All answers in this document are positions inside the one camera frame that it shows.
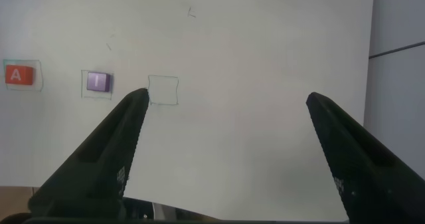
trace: letter a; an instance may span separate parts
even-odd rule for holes
[[[17,68],[15,70],[13,70],[11,80],[13,80],[15,78],[17,78],[19,81],[21,81],[21,75],[19,74],[19,71],[18,71]]]

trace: gray wall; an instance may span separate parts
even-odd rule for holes
[[[425,41],[425,0],[374,0],[371,55]]]
[[[425,41],[425,0],[375,0],[371,55]],[[365,128],[425,178],[425,46],[371,59]]]

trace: red block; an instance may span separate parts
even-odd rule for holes
[[[34,69],[23,65],[6,65],[6,84],[33,85]]]

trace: purple block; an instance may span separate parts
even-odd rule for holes
[[[87,76],[87,90],[109,92],[111,75],[99,72],[89,72]]]

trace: white table surface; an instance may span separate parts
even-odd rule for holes
[[[0,83],[0,185],[42,185],[148,74],[177,76],[179,105],[147,111],[126,196],[344,220],[305,101],[322,93],[363,123],[372,3],[0,0],[0,58],[40,60],[44,78],[42,92]],[[81,98],[81,70],[114,73],[112,100]]]

